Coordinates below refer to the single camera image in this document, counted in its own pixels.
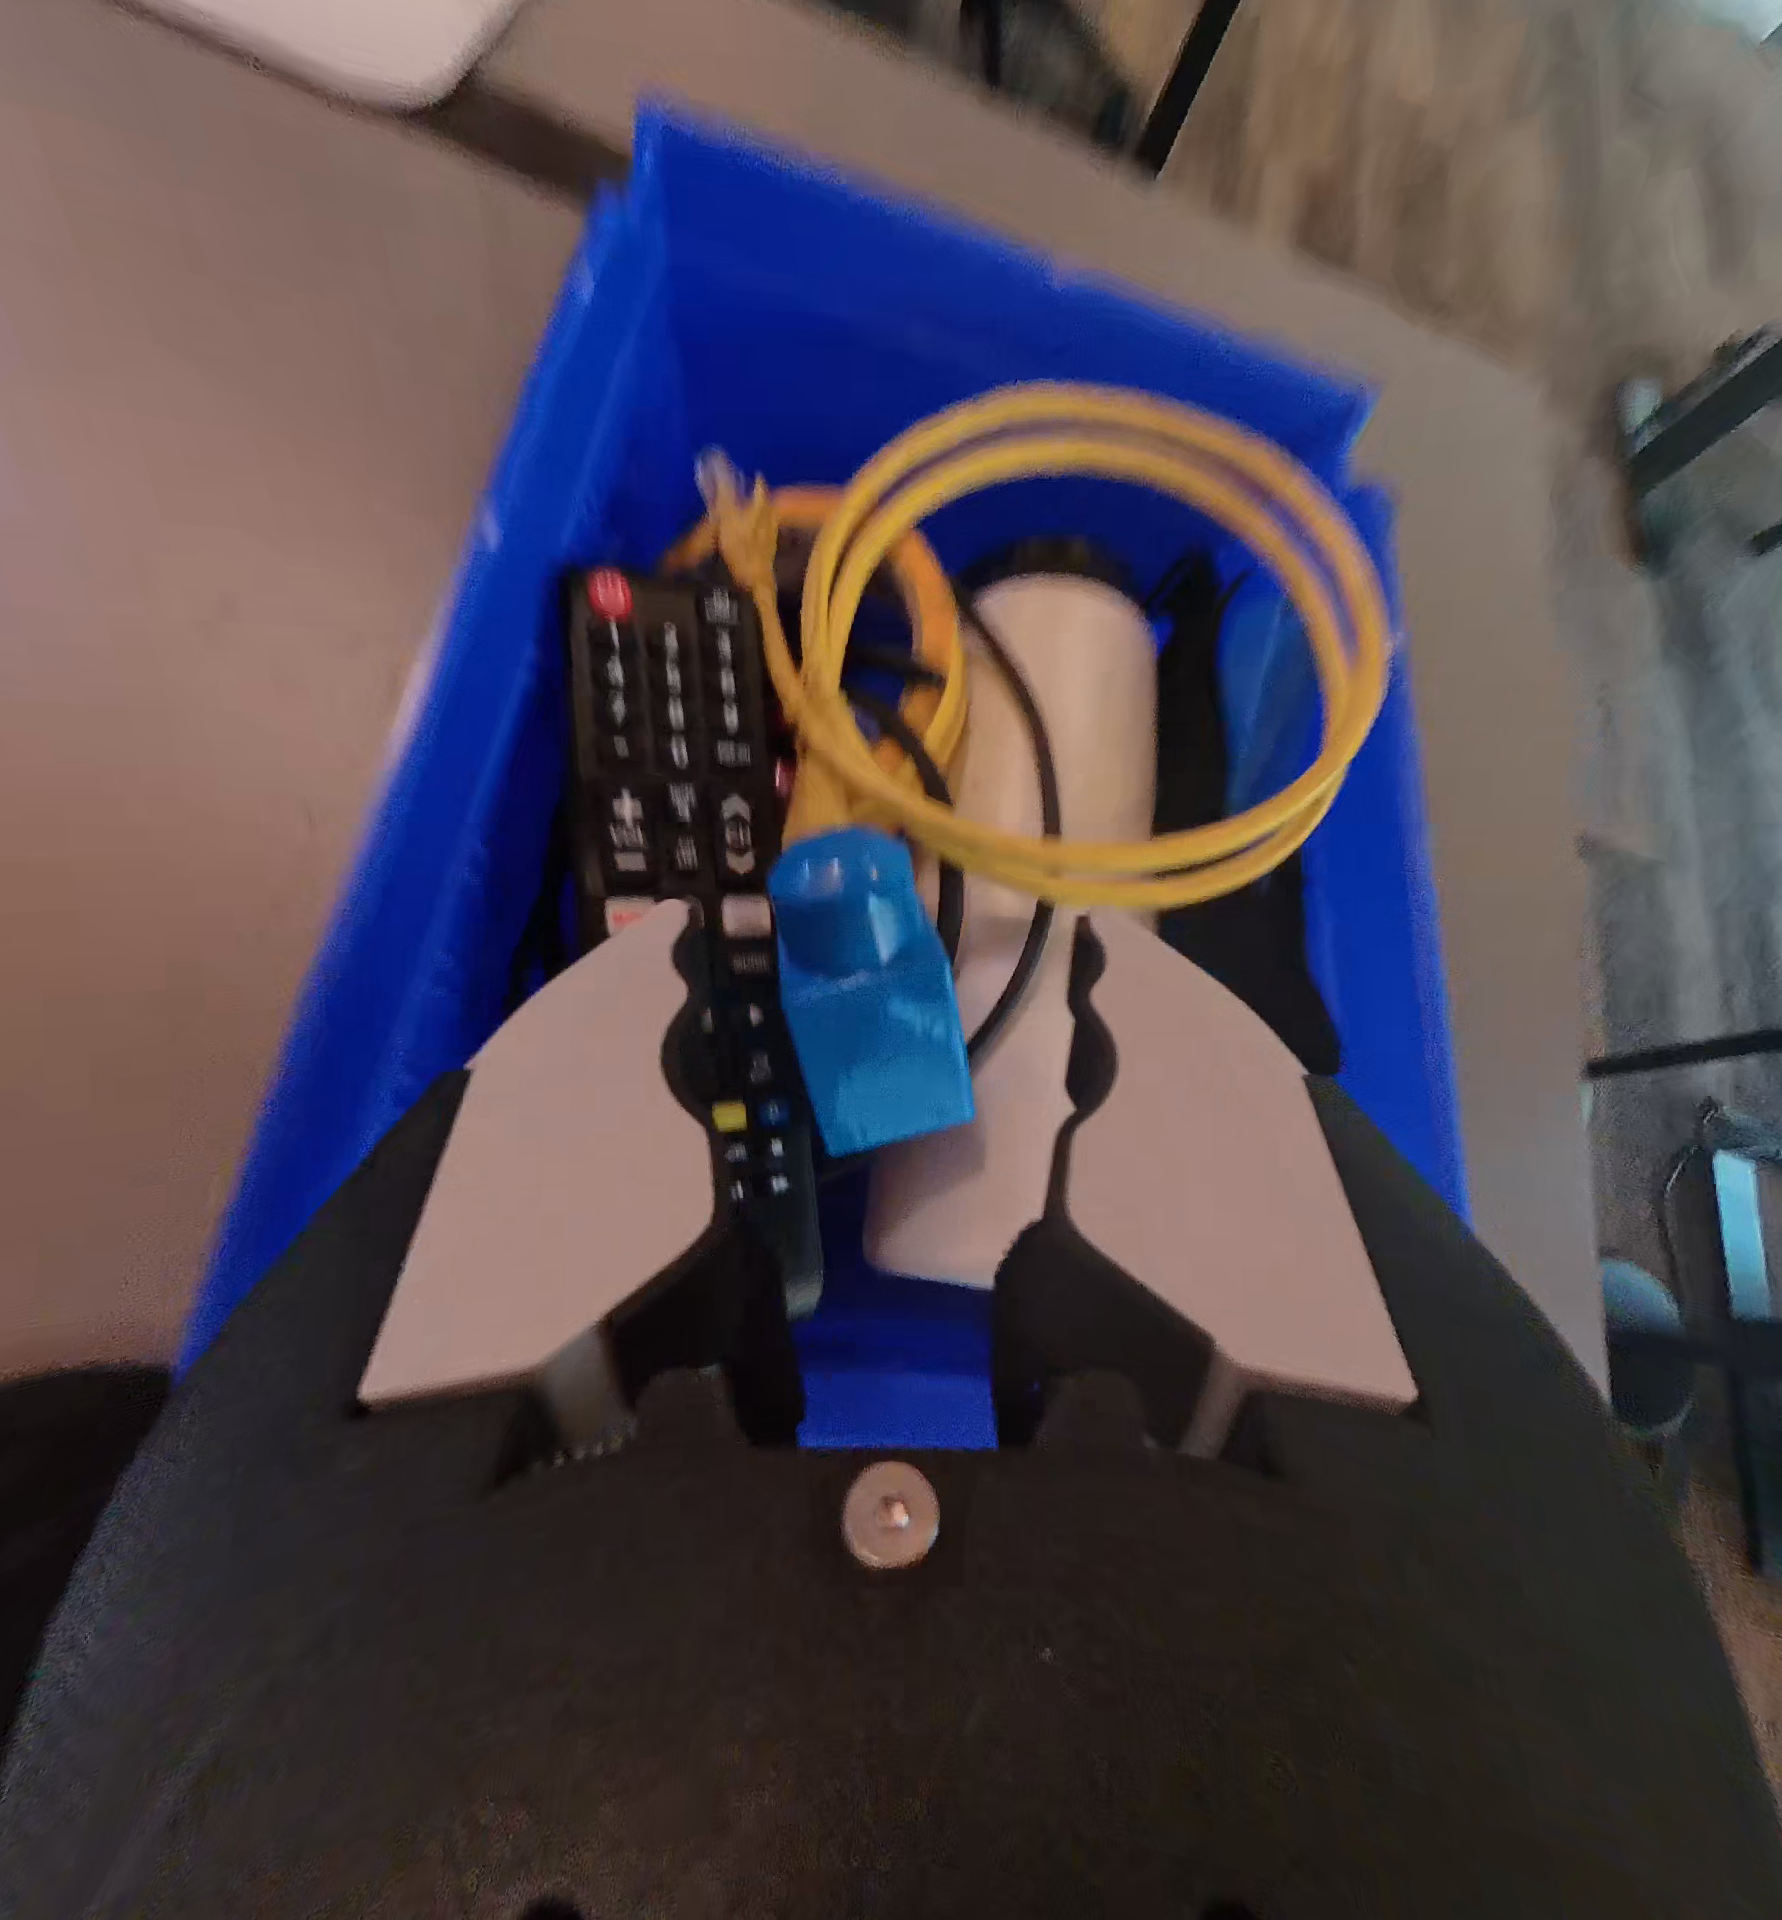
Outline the blue square plastic tube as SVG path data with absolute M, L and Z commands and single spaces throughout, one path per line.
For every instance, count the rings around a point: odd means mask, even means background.
M 974 1116 L 950 955 L 910 852 L 877 828 L 788 843 L 769 877 L 784 1024 L 831 1158 Z

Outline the black panel desk lamp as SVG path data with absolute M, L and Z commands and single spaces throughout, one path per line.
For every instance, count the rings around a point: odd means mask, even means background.
M 523 2 L 124 2 L 330 100 L 433 107 L 505 36 Z

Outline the black metal frame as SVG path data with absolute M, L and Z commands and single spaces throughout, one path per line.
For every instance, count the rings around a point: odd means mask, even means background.
M 1763 1235 L 1763 1178 L 1782 1178 L 1782 1134 L 1704 1103 L 1692 1138 L 1656 1198 L 1656 1233 L 1675 1254 L 1675 1180 L 1704 1165 L 1717 1228 L 1717 1295 L 1705 1326 L 1606 1313 L 1610 1352 L 1718 1373 L 1726 1399 L 1743 1552 L 1752 1576 L 1782 1582 L 1782 1313 Z
M 1675 519 L 1661 494 L 1675 478 L 1774 404 L 1782 404 L 1782 328 L 1774 326 L 1729 337 L 1675 392 L 1656 379 L 1628 379 L 1614 388 L 1626 532 L 1636 563 L 1658 572 L 1669 561 Z M 1782 516 L 1747 537 L 1756 559 L 1778 549 Z

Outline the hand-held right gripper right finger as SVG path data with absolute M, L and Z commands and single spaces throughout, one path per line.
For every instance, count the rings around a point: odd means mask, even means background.
M 1079 1377 L 1215 1457 L 1255 1395 L 1388 1415 L 1418 1399 L 1294 1049 L 1130 917 L 1081 917 L 1042 1210 L 998 1263 L 989 1395 L 1027 1448 Z

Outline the white cylindrical bottle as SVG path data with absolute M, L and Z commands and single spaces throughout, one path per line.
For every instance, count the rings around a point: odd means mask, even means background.
M 1157 643 L 1143 612 L 1087 575 L 1027 572 L 971 595 L 1021 674 L 1051 746 L 1060 834 L 1143 841 L 1155 811 Z M 967 634 L 968 719 L 950 764 L 957 810 L 1047 835 L 1029 720 L 979 634 Z M 883 1146 L 869 1168 L 863 1248 L 914 1279 L 989 1288 L 1012 1242 L 1045 1211 L 1052 1150 L 1073 1112 L 1065 1086 L 1073 911 L 1047 942 L 971 1067 L 974 1121 Z

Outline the black TV remote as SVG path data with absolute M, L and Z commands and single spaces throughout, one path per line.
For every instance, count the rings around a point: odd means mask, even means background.
M 780 1011 L 769 877 L 780 853 L 778 719 L 733 584 L 571 568 L 565 584 L 574 937 L 591 951 L 684 902 L 708 955 L 688 1078 L 720 1184 L 780 1266 L 788 1318 L 822 1299 L 816 1129 Z

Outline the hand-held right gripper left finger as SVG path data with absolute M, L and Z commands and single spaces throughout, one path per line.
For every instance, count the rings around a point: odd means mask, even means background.
M 358 1382 L 366 1407 L 518 1386 L 562 1448 L 622 1448 L 656 1378 L 706 1373 L 746 1442 L 796 1442 L 780 1266 L 678 1074 L 706 1000 L 702 930 L 663 902 L 477 1049 Z

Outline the grey desk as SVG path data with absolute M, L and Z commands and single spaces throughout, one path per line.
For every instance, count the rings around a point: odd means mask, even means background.
M 1552 418 L 1380 296 L 796 6 L 541 6 L 663 93 L 1383 386 L 1478 1235 L 1601 1373 Z M 117 6 L 0 6 L 0 1378 L 162 1357 L 583 208 Z

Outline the blue storage bin white label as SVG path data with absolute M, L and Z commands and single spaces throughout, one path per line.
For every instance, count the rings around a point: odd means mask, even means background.
M 520 960 L 546 819 L 562 802 L 562 576 L 650 563 L 723 450 L 771 484 L 842 484 L 898 430 L 1008 382 L 1069 379 L 1232 418 L 1326 484 L 1396 617 L 1389 497 L 1354 452 L 1369 388 L 1299 353 L 1069 275 L 859 179 L 640 107 L 624 187 L 599 195 L 460 563 L 429 689 L 298 1000 L 171 1378 L 426 1084 L 468 1060 L 536 985 Z M 948 572 L 1034 532 L 1129 566 L 1133 595 L 1205 555 L 1258 575 L 1181 503 L 1029 481 L 953 503 L 927 532 Z M 1342 792 L 1300 852 L 1308 969 L 1341 1084 L 1437 1195 L 1467 1214 L 1424 767 L 1406 663 Z M 831 1193 L 825 1303 L 800 1333 L 809 1448 L 992 1448 L 989 1308 L 877 1278 L 863 1180 Z

